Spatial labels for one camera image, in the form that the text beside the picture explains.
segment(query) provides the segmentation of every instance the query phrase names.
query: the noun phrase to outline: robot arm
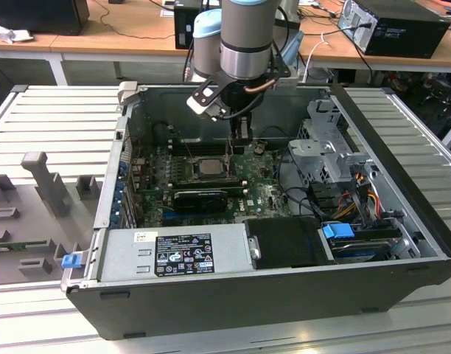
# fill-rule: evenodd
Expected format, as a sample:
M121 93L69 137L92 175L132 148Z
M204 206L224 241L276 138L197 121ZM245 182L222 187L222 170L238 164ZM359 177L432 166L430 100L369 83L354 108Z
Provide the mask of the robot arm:
M296 14L298 0L283 2L289 13ZM205 81L188 105L200 116L230 121L233 138L240 127L245 137L250 135L251 110L263 101L268 88L289 74L273 41L278 6L279 0L223 0L220 35L207 41L200 33L195 35L195 69ZM218 13L213 11L221 10L201 13L197 21L217 20Z

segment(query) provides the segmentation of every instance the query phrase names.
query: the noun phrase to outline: green motherboard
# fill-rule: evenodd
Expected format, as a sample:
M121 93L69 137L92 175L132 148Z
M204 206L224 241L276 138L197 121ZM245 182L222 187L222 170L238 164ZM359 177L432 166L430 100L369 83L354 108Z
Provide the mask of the green motherboard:
M147 183L137 189L143 200L143 227L242 223L246 218L290 216L276 184L279 156L273 151L258 152L256 144L246 146L241 154L228 156L173 156L166 148L151 151L144 156ZM233 172L218 170L212 180L198 176L206 167L207 173L213 173L216 166L222 168L227 161ZM202 170L196 171L201 163ZM210 183L221 181L221 188L210 187ZM225 211L187 215L175 212L173 199L179 190L215 189L230 191Z

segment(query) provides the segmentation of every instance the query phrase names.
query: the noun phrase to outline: paper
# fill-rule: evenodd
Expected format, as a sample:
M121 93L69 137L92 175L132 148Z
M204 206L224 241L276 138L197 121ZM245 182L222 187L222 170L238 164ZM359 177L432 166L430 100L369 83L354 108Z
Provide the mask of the paper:
M319 5L319 1L315 0L299 0L299 6Z
M12 30L0 26L0 40L3 42L13 44L13 42L30 41L31 39L34 37L25 29Z

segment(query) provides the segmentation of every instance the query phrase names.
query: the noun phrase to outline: motherboard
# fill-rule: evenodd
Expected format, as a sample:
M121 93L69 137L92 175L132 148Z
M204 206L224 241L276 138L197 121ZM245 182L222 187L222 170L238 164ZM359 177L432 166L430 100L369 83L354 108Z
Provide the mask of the motherboard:
M217 156L176 156L168 147L151 150L138 159L134 175L143 227L290 216L276 182L278 154L257 144Z

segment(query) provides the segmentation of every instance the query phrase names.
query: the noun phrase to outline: metal bracket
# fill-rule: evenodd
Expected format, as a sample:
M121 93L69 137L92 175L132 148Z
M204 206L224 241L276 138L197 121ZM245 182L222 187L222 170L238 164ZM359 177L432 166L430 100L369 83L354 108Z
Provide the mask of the metal bracket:
M235 83L237 80L228 76L224 71L216 72L214 75L206 79L201 85L193 92L193 100L195 100L201 107L207 107L210 105L219 94L231 83Z

